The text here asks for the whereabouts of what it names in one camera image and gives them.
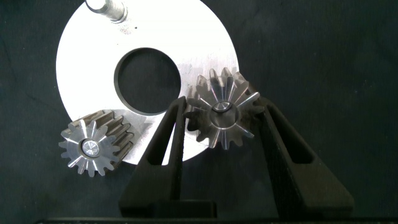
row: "metal gear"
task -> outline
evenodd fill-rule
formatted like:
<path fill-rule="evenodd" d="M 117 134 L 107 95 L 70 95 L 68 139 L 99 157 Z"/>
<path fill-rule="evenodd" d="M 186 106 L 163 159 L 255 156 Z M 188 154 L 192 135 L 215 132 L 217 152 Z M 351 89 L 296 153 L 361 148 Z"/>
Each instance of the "metal gear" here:
<path fill-rule="evenodd" d="M 122 124 L 123 117 L 114 118 L 113 111 L 98 111 L 71 122 L 68 129 L 61 132 L 66 139 L 59 146 L 67 151 L 63 158 L 70 158 L 68 167 L 78 166 L 78 173 L 88 171 L 94 177 L 95 171 L 102 176 L 105 170 L 114 170 L 132 148 L 128 133 L 130 124 Z"/>
<path fill-rule="evenodd" d="M 210 70 L 210 79 L 198 77 L 196 91 L 191 89 L 187 103 L 193 108 L 185 116 L 190 119 L 189 131 L 199 130 L 198 142 L 209 139 L 209 147 L 221 142 L 223 149 L 233 141 L 242 146 L 242 136 L 253 138 L 249 131 L 253 115 L 264 111 L 262 106 L 254 106 L 260 94 L 247 95 L 249 82 L 236 72 L 234 75 L 224 68 L 221 76 Z"/>

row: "gear hub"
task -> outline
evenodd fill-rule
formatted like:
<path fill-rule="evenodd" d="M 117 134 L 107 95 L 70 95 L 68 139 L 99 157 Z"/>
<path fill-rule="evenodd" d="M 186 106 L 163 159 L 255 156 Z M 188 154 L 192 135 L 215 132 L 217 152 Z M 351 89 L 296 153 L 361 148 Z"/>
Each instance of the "gear hub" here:
<path fill-rule="evenodd" d="M 61 132 L 66 141 L 59 146 L 67 151 L 63 158 L 70 158 L 68 167 L 78 166 L 78 173 L 95 171 L 105 175 L 105 170 L 114 170 L 132 148 L 130 124 L 123 124 L 123 117 L 114 118 L 114 113 L 98 111 L 74 121 Z"/>
<path fill-rule="evenodd" d="M 248 88 L 249 82 L 239 72 L 232 75 L 227 68 L 221 76 L 211 69 L 209 80 L 198 77 L 196 90 L 192 88 L 187 99 L 192 110 L 186 113 L 189 131 L 200 132 L 198 142 L 208 138 L 210 148 L 221 142 L 223 149 L 228 149 L 231 141 L 242 146 L 242 136 L 254 137 L 249 130 L 251 118 L 264 107 L 253 105 L 260 94 L 247 95 Z"/>

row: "metal plate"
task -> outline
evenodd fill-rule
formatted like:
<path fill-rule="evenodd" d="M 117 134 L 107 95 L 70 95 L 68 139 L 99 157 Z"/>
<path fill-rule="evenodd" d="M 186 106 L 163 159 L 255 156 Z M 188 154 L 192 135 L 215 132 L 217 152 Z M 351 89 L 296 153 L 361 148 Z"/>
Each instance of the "metal plate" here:
<path fill-rule="evenodd" d="M 113 23 L 82 4 L 69 20 L 57 54 L 57 81 L 63 104 L 74 121 L 98 110 L 114 110 L 132 124 L 134 146 L 124 158 L 137 164 L 164 113 L 134 109 L 118 88 L 119 66 L 132 51 L 152 48 L 168 55 L 181 78 L 179 96 L 187 96 L 197 76 L 211 68 L 239 70 L 227 31 L 214 13 L 199 0 L 128 0 L 127 18 Z M 187 160 L 207 148 L 196 142 L 197 132 L 185 131 Z"/>

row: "gear tooth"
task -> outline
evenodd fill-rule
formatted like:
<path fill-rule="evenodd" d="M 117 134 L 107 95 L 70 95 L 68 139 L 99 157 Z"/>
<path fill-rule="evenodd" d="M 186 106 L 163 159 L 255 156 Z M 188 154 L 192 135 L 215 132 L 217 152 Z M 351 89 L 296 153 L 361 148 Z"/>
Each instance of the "gear tooth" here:
<path fill-rule="evenodd" d="M 216 102 L 224 101 L 225 97 L 223 93 L 223 87 L 220 85 L 218 78 L 210 79 L 210 88 Z"/>
<path fill-rule="evenodd" d="M 217 145 L 217 142 L 220 141 L 220 130 L 219 129 L 212 129 L 211 133 L 209 134 L 209 147 L 214 149 Z"/>
<path fill-rule="evenodd" d="M 84 172 L 85 172 L 85 167 L 82 165 L 82 166 L 79 166 L 79 168 L 77 169 L 77 172 L 79 173 L 79 174 L 83 174 Z"/>
<path fill-rule="evenodd" d="M 198 99 L 199 94 L 197 90 L 194 89 L 194 86 L 191 86 L 188 91 L 187 99 Z"/>
<path fill-rule="evenodd" d="M 77 128 L 76 128 L 73 124 L 71 124 L 71 123 L 68 124 L 68 128 L 69 128 L 69 130 L 70 130 L 71 132 L 74 132 L 74 131 L 77 130 Z"/>
<path fill-rule="evenodd" d="M 253 106 L 250 111 L 252 111 L 253 114 L 259 114 L 264 112 L 264 107 L 263 106 Z"/>
<path fill-rule="evenodd" d="M 113 146 L 112 147 L 112 152 L 119 152 L 120 151 L 120 147 L 119 146 Z"/>
<path fill-rule="evenodd" d="M 59 142 L 58 146 L 64 149 L 68 148 L 68 141 Z"/>
<path fill-rule="evenodd" d="M 226 131 L 221 132 L 221 145 L 223 146 L 224 150 L 229 149 L 229 139 Z"/>
<path fill-rule="evenodd" d="M 116 140 L 116 136 L 108 136 L 110 142 L 114 142 Z"/>
<path fill-rule="evenodd" d="M 253 103 L 260 97 L 260 93 L 252 93 L 249 96 L 246 97 L 246 99 L 243 99 L 242 102 L 239 102 L 239 104 L 236 104 L 238 108 L 248 108 L 248 107 L 253 107 Z"/>
<path fill-rule="evenodd" d="M 105 176 L 105 171 L 102 167 L 99 167 L 97 171 L 101 176 Z"/>
<path fill-rule="evenodd" d="M 207 79 L 203 75 L 199 75 L 197 78 L 197 85 L 207 88 Z"/>
<path fill-rule="evenodd" d="M 110 164 L 110 163 L 105 164 L 105 167 L 106 167 L 108 170 L 114 170 L 114 166 L 112 166 L 112 164 Z"/>
<path fill-rule="evenodd" d="M 235 131 L 240 132 L 242 135 L 244 135 L 248 138 L 254 138 L 254 135 L 249 130 L 247 130 L 246 128 L 244 128 L 238 124 L 235 124 L 235 129 L 236 129 Z"/>
<path fill-rule="evenodd" d="M 89 170 L 88 170 L 88 175 L 89 175 L 90 177 L 94 177 L 94 175 L 95 175 L 95 170 L 94 170 L 94 169 L 89 169 Z"/>
<path fill-rule="evenodd" d="M 211 79 L 212 78 L 217 78 L 217 73 L 216 73 L 216 71 L 214 69 L 210 69 L 209 75 L 210 75 Z"/>
<path fill-rule="evenodd" d="M 119 162 L 120 161 L 119 157 L 117 157 L 117 156 L 111 156 L 110 159 L 113 162 Z"/>
<path fill-rule="evenodd" d="M 221 72 L 221 76 L 224 76 L 224 77 L 232 77 L 232 73 L 229 71 L 229 69 L 228 68 L 224 68 L 223 69 L 223 71 Z"/>
<path fill-rule="evenodd" d="M 197 141 L 198 141 L 198 142 L 202 142 L 202 141 L 204 141 L 206 138 L 207 138 L 206 135 L 203 134 L 203 133 L 201 132 L 201 133 L 198 135 L 198 137 L 197 137 Z"/>
<path fill-rule="evenodd" d="M 236 85 L 233 77 L 227 77 L 224 90 L 225 101 L 231 102 L 234 91 L 236 90 Z"/>
<path fill-rule="evenodd" d="M 64 139 L 68 139 L 69 136 L 70 136 L 70 133 L 67 132 L 67 130 L 64 130 L 64 131 L 61 132 L 61 136 L 62 136 Z"/>
<path fill-rule="evenodd" d="M 246 82 L 246 79 L 243 77 L 243 75 L 240 72 L 236 72 L 233 75 L 234 79 L 237 80 L 238 82 Z"/>
<path fill-rule="evenodd" d="M 69 156 L 69 153 L 68 153 L 68 152 L 63 152 L 63 153 L 61 154 L 61 157 L 64 158 L 64 159 L 68 159 L 70 156 Z"/>
<path fill-rule="evenodd" d="M 243 146 L 243 141 L 242 141 L 242 138 L 240 136 L 234 140 L 234 143 L 238 147 Z"/>
<path fill-rule="evenodd" d="M 200 86 L 200 85 L 198 85 L 198 86 L 197 86 L 197 92 L 198 92 L 199 96 L 205 96 L 206 93 L 208 92 L 208 87 L 207 87 L 207 85 L 206 85 L 206 86 Z"/>
<path fill-rule="evenodd" d="M 203 110 L 211 109 L 211 105 L 206 102 L 204 99 L 195 100 L 195 99 L 187 99 L 187 103 L 195 108 L 201 108 Z"/>
<path fill-rule="evenodd" d="M 185 117 L 188 119 L 194 119 L 197 115 L 196 111 L 190 111 L 190 112 L 186 112 L 184 113 Z"/>
<path fill-rule="evenodd" d="M 87 126 L 87 128 L 97 129 L 97 122 L 96 121 L 91 121 L 90 124 Z"/>
<path fill-rule="evenodd" d="M 234 103 L 235 105 L 239 105 L 240 102 L 243 101 L 244 97 L 246 96 L 245 92 L 249 88 L 249 82 L 242 82 L 238 83 L 237 81 L 234 81 L 236 87 L 236 90 L 234 91 L 233 96 L 231 97 L 231 102 Z"/>

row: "circular hole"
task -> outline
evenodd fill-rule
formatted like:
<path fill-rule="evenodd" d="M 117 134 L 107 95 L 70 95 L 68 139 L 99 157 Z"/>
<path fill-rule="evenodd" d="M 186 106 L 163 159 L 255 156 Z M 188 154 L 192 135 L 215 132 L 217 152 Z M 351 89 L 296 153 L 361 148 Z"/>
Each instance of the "circular hole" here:
<path fill-rule="evenodd" d="M 181 79 L 171 58 L 155 49 L 139 49 L 124 57 L 118 87 L 126 103 L 144 113 L 160 113 L 177 99 Z"/>
<path fill-rule="evenodd" d="M 210 111 L 210 120 L 218 128 L 229 128 L 239 119 L 237 107 L 229 102 L 217 103 Z"/>

